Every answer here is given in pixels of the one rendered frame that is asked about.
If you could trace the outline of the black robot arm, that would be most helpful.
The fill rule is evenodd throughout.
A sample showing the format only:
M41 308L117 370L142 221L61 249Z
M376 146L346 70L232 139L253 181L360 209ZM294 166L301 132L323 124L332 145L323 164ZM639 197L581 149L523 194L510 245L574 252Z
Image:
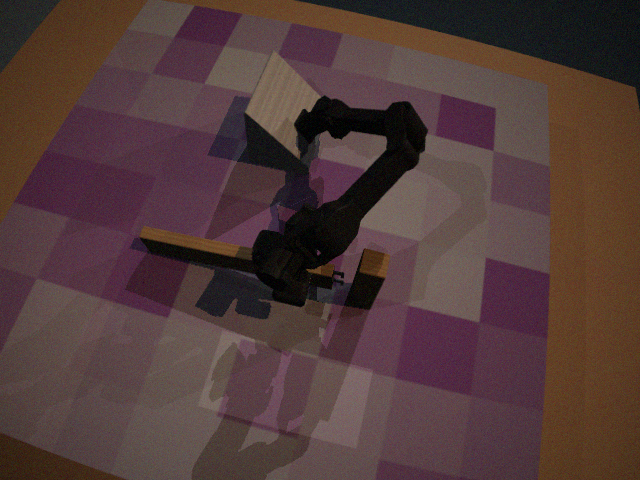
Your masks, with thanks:
M377 161L339 199L318 209L303 204L285 223L284 235L259 232L251 253L252 262L260 266L255 275L279 292L287 289L301 264L314 270L346 251L363 217L396 181L417 166L428 133L409 101L394 102L385 111L350 108L327 96L317 100L311 112L303 109L294 126L309 144L327 130L341 140L350 131L383 135L387 144Z

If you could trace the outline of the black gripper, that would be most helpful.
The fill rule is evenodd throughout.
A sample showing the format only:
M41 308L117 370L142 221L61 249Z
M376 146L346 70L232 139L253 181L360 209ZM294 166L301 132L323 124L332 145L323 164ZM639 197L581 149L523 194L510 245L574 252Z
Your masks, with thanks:
M312 270L312 268L308 264L301 264L295 276L293 277L293 280L285 291L279 292L273 289L273 300L275 302L283 304L303 307L305 305L312 276L312 274L308 273L306 269Z

